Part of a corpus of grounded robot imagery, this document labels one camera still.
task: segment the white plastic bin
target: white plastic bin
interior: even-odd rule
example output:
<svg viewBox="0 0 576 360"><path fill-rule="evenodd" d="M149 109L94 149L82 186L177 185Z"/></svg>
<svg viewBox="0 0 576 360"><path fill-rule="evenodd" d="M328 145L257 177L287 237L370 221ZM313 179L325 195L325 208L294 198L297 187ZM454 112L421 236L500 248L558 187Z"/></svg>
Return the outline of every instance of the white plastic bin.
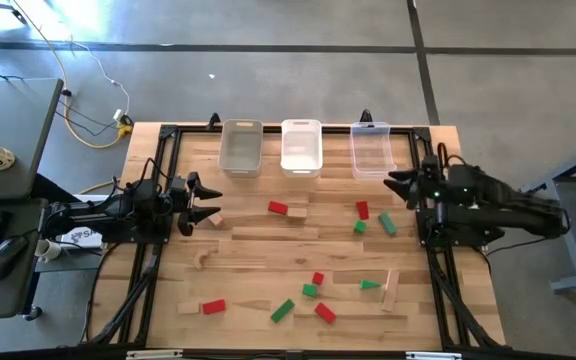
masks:
<svg viewBox="0 0 576 360"><path fill-rule="evenodd" d="M390 125L357 122L350 126L352 175L358 180L384 179L397 170L392 161Z"/></svg>
<svg viewBox="0 0 576 360"><path fill-rule="evenodd" d="M221 130L219 167L230 177L261 172L264 125L258 120L226 120Z"/></svg>
<svg viewBox="0 0 576 360"><path fill-rule="evenodd" d="M321 123L288 119L281 123L281 168L287 176L315 177L324 164Z"/></svg>

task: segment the concrete floor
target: concrete floor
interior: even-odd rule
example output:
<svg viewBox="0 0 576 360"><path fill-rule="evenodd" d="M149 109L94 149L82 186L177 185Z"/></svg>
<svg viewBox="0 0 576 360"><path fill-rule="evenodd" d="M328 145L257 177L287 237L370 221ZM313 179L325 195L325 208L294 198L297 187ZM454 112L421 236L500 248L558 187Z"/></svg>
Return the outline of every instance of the concrete floor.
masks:
<svg viewBox="0 0 576 360"><path fill-rule="evenodd" d="M414 45L405 0L20 3L51 40L72 34L77 41L133 45ZM576 48L576 0L417 0L417 7L426 46ZM0 12L0 41L37 39ZM124 106L123 94L101 77L85 52L59 53L75 107L110 121ZM428 124L415 54L96 55L130 92L136 121L207 120L217 111L223 118L353 122L368 107L380 121ZM469 162L518 186L576 152L576 55L429 55L428 64L439 120L458 126ZM60 76L44 50L0 50L0 72ZM106 136L92 141L112 140L112 134ZM126 147L124 140L111 149L88 149L55 118L40 171L78 192L119 175ZM529 239L512 231L492 248ZM555 296L549 289L550 280L573 274L563 242L500 252L491 262L508 343L576 355L576 291ZM46 316L32 323L0 320L0 351L77 343L91 279L85 273L43 277L36 302Z"/></svg>

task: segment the red block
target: red block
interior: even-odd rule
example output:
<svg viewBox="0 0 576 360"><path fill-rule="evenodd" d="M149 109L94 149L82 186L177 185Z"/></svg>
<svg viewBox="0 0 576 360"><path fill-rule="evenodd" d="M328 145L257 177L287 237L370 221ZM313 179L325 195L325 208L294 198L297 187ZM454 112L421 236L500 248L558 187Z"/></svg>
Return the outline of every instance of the red block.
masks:
<svg viewBox="0 0 576 360"><path fill-rule="evenodd" d="M226 301L224 299L205 303L201 305L204 315L213 314L226 310Z"/></svg>
<svg viewBox="0 0 576 360"><path fill-rule="evenodd" d="M361 220L368 220L368 202L357 201L357 211L359 211L359 218Z"/></svg>
<svg viewBox="0 0 576 360"><path fill-rule="evenodd" d="M322 282L324 282L324 274L322 274L322 273L315 273L315 274L312 276L312 283L313 283L313 284L321 285Z"/></svg>
<svg viewBox="0 0 576 360"><path fill-rule="evenodd" d="M319 305L317 305L315 312L317 315L321 316L322 319L326 320L328 324L332 324L337 318L337 315L330 311L330 309L328 309L323 303L319 303Z"/></svg>
<svg viewBox="0 0 576 360"><path fill-rule="evenodd" d="M271 201L268 204L268 211L276 212L277 214L286 215L288 212L288 205Z"/></svg>

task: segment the white cable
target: white cable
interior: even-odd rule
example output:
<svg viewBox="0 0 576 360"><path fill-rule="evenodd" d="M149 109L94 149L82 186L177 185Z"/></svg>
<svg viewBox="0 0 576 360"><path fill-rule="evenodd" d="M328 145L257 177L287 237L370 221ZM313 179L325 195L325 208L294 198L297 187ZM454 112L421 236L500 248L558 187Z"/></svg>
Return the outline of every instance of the white cable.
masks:
<svg viewBox="0 0 576 360"><path fill-rule="evenodd" d="M39 35L41 35L41 38L44 39L44 41L46 42L46 44L50 48L50 51L52 51L52 54L55 56L55 59L57 59L57 62L59 63L59 68L61 69L61 75L64 77L64 90L68 90L68 77L66 76L66 70L64 69L64 65L61 62L61 58L59 58L59 55L57 55L57 52L52 47L52 44L50 43L50 41L48 41L48 39L44 36L44 34L41 32L41 30L39 30L39 27L35 24L34 21L32 21L32 19L30 18L30 16L28 16L26 11L24 11L24 8L21 7L21 5L19 5L17 0L12 0L12 2L15 3L15 5L19 9L19 11L22 13L22 15L26 18L26 20L28 20L28 22L30 22L32 27L35 28L35 30L37 30ZM70 133L72 134L72 136L75 137L75 139L77 139L82 144L84 144L88 147L91 147L93 149L107 149L107 148L115 145L116 143L118 143L119 140L121 140L121 135L119 132L117 132L117 138L115 138L115 140L113 140L112 142L110 142L108 144L103 144L103 145L91 144L91 143L87 142L86 140L82 139L81 136L79 136L79 134L77 134L75 132L75 130L72 128L72 125L70 125L70 102L71 102L70 98L71 97L66 96L65 98L66 98L66 101L65 101L65 105L64 105L64 122L65 122L68 130L70 130Z"/></svg>
<svg viewBox="0 0 576 360"><path fill-rule="evenodd" d="M124 88L124 85L115 79L111 79L108 76L108 74L106 73L106 69L104 68L104 65L101 63L101 60L99 60L99 58L97 58L95 55L93 55L92 51L90 51L90 48L88 46L86 46L84 44L80 44L80 43L72 40L72 35L71 35L70 39L71 39L70 42L72 44L75 44L79 47L82 47L82 48L88 50L88 54L90 55L90 57L95 59L95 61L97 61L97 64L99 64L99 68L101 69L101 72L103 73L106 80L108 80L111 84L113 84L115 86L119 86L119 88L121 88L121 91L123 91L124 94L126 94L126 111L125 111L125 114L128 115L128 112L130 111L130 95L128 94L128 91L126 91L126 88Z"/></svg>
<svg viewBox="0 0 576 360"><path fill-rule="evenodd" d="M21 7L21 5L19 5L19 3L17 2L17 0L12 0L12 2L15 3L15 5L17 5L17 7L19 8L19 11L21 11L21 13L24 15L24 17L26 18L26 20L28 20L28 22L30 22L30 24L32 25L32 27L35 28L35 30L37 30L37 32L39 33L39 35L41 35L41 37L44 39L44 41L46 42L46 44L48 45L48 47L50 48L50 51L52 51L52 54L55 55L55 59L57 59L57 62L59 63L59 68L61 68L61 74L64 77L64 84L65 84L65 88L68 89L68 77L66 76L66 70L64 69L64 64L61 63L61 59L59 58L59 55L57 55L57 52L55 52L55 49L52 47L52 44L50 43L50 41L48 41L48 39L46 39L46 37L44 36L44 34L41 32L41 30L39 30L39 27L37 25L35 25L35 22L32 21L32 19L30 18L30 16L28 16L28 14L26 14L26 12L24 11L24 8Z"/></svg>

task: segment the wooden tabletop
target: wooden tabletop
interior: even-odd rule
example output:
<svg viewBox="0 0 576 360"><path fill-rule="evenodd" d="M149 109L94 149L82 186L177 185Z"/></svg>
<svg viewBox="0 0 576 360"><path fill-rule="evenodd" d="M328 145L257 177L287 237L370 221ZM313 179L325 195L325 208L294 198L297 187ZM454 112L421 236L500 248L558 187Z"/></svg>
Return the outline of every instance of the wooden tabletop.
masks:
<svg viewBox="0 0 576 360"><path fill-rule="evenodd" d="M154 157L161 123L138 123L128 148L122 182L139 178ZM430 127L433 146L459 154L453 126ZM428 262L418 246L413 212L380 181L356 181L351 171L348 135L324 135L324 166L317 179L285 177L280 168L280 134L264 135L261 175L231 179L218 167L219 134L185 134L177 174L197 171L202 183L221 191L219 199L199 202L221 206L224 224L204 221L192 237L176 226L164 247L154 297L148 347L221 349L425 350L440 349ZM408 142L391 136L399 169L411 165ZM164 169L170 155L165 156ZM307 209L305 220L270 213L270 200ZM358 235L355 202L370 209L367 230ZM388 236L378 215L388 211L399 232ZM197 270L198 251L214 249ZM119 246L101 271L94 299L92 332L98 333L126 296L135 246ZM464 302L488 333L504 336L486 263L471 249L456 249ZM399 272L394 311L381 310L384 289L360 290L360 280L385 283ZM325 276L315 299L302 295L314 271ZM286 300L295 308L279 323L270 315ZM226 311L180 314L192 302L225 299ZM326 304L337 315L329 325L313 311ZM141 304L133 319L133 334ZM454 331L454 316L449 309Z"/></svg>

